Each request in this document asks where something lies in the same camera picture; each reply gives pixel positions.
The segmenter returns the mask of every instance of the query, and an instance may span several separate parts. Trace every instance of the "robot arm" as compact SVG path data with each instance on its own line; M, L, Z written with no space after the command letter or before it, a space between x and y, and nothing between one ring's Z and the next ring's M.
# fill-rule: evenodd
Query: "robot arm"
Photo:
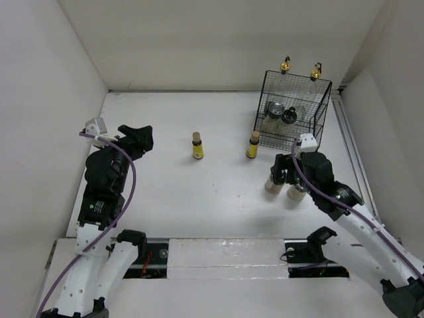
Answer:
M106 247L124 212L125 200L121 194L129 166L134 168L132 161L153 148L151 126L132 129L123 125L118 130L126 136L107 136L103 119L98 118L87 122L80 133L93 139L93 145L100 150L90 154L85 162L87 185L78 215L76 257L64 271L68 270L68 274L54 308L41 313L42 305L37 318L108 318L109 296L128 267L146 254L146 235L124 230L117 237L112 256L101 268L107 258ZM130 197L134 181L133 170Z
M316 152L311 134L302 135L297 145L296 153L294 145L292 155L282 158L287 183L305 187L316 206L346 229L365 250L347 248L337 239L336 232L328 228L309 236L311 247L368 282L397 317L417 316L424 310L424 262L404 249L373 218L350 187L335 180L331 162Z

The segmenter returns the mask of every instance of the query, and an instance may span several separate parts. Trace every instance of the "clear bottle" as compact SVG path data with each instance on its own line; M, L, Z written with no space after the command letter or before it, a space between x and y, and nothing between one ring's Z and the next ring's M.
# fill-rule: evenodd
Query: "clear bottle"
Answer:
M310 81L301 92L299 98L304 101L315 101L317 96L317 80L321 77L322 64L316 63L315 69L311 72Z
M284 106L280 103L271 102L265 110L265 118L262 122L262 131L264 133L275 134L278 130L278 123L283 115Z
M290 70L290 66L290 57L287 56L284 63L280 65L280 73L277 75L277 78L272 81L271 89L266 97L266 107L270 103L282 103L283 96L288 89L288 79L286 75Z
M278 135L291 137L296 119L296 108L290 107L289 109L286 109L281 116L280 122L278 123Z

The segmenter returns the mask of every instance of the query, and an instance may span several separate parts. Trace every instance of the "bottle with gold cap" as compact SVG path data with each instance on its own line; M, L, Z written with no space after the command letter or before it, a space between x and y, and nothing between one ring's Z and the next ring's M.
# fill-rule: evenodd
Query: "bottle with gold cap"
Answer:
M249 140L249 147L246 151L247 158L253 159L258 154L258 145L259 145L259 132L253 131L252 136Z
M195 159L203 158L203 146L201 144L200 134L197 131L193 132L193 157Z
M266 98L266 107L269 103L282 103L283 96L288 88L287 73L290 70L290 57L287 56L283 63L280 65L280 73L271 84L270 92Z
M296 108L298 121L302 121L306 117L305 104L307 104L307 101L315 101L317 98L317 80L321 77L321 72L322 64L318 62L311 72L310 80L297 96L298 100L293 106Z
M301 94L300 99L306 101L315 101L317 96L317 80L321 77L322 64L316 63L315 69L311 72L310 81L306 85L303 93Z

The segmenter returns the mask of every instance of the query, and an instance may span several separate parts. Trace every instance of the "white wall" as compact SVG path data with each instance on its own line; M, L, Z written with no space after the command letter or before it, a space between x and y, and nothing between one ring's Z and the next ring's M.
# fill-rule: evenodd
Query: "white wall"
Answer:
M350 83L368 66L377 45L382 37L382 31L389 19L390 13L398 0L385 0L368 33L366 34L352 64L344 75L343 83Z
M0 308L28 317L106 88L56 0L0 0Z
M109 89L260 89L292 72L338 87L384 0L59 0Z
M424 2L399 0L343 101L383 222L424 257Z

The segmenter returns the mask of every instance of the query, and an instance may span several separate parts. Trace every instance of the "cable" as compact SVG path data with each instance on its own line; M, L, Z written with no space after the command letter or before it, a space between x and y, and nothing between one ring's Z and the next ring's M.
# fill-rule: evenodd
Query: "cable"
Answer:
M299 164L297 163L296 160L296 154L295 154L295 148L296 148L296 144L297 142L299 142L300 139L295 139L293 142L293 145L291 146L291 159L293 160L294 166L296 168L297 173L299 174L300 178L305 182L305 184L312 190L314 191L316 194L320 195L321 197L323 197L324 199L329 200L331 203L334 203L335 205L338 205L339 207L342 207L343 209L348 210L349 212L351 212L352 214L356 215L357 217L359 217L362 221L364 221L368 226L371 227L371 229L377 229L377 227L374 225L373 222L371 222L370 220L368 220L365 216L363 216L361 213L359 213L357 210L353 209L352 207L349 207L348 205L334 199L333 197L330 197L329 195L325 194L324 192L320 191L319 189L317 189L303 174L302 170L299 167ZM400 250L398 250L396 248L396 246L390 242L389 238L386 237L381 231L376 231L377 235L390 247L390 249L397 255L399 256L399 258L401 260L403 260L405 262L405 264L407 264L407 266L409 267L410 270L412 270L419 278L419 280L421 280L422 283L424 283L424 276L422 275L422 273L402 254L402 252Z
M297 267L296 269L297 270L310 270L312 268L316 268L316 267L320 267L320 266L324 266L324 265L328 266L329 262L330 262L329 260L325 260L321 263L312 264L312 265L303 266L303 267Z
M86 137L86 138L92 138L94 139L95 136L93 136L92 134L85 134L83 132L79 133L80 136L82 137ZM101 142L104 142L105 144L109 145L110 147L118 150L121 154L123 154L125 156L125 158L128 160L130 166L131 166L131 170L132 170L132 186L131 186L131 191L130 194L128 196L127 202L125 203L124 207L122 208L121 212L116 216L115 220L113 220L113 222L97 237L93 240L93 242L91 242L90 244L88 244L82 251L83 253L86 253L88 250L90 250L94 245L97 244L97 242L99 242L111 229L113 229L113 227L115 227L115 225L118 223L119 219L123 216L123 214L125 213L125 211L128 209L128 206L130 205L131 200L133 199L133 195L134 195L134 191L135 191L135 185L136 185L136 181L137 181L137 176L136 176L136 171L135 171L135 165L133 160L131 159L131 157L125 152L125 150L123 150L122 148L118 147L116 144L113 144L112 142L110 142L107 139L104 139L102 137L98 137L98 140L100 140ZM58 284L60 283L60 281L62 280L62 278L66 275L66 273L71 269L71 267L82 257L81 254L75 256L75 258L65 267L65 269L63 270L62 273L60 273L60 275L56 278L56 280L54 281L54 283L52 284L52 287L50 287L50 289L48 290L46 296L44 297L44 299L41 302L40 308L38 308L37 314L35 315L35 318L41 318L41 313L42 310L44 309L44 306L46 305L48 299L50 298L50 296L53 294L53 291L56 289L56 287L58 286Z

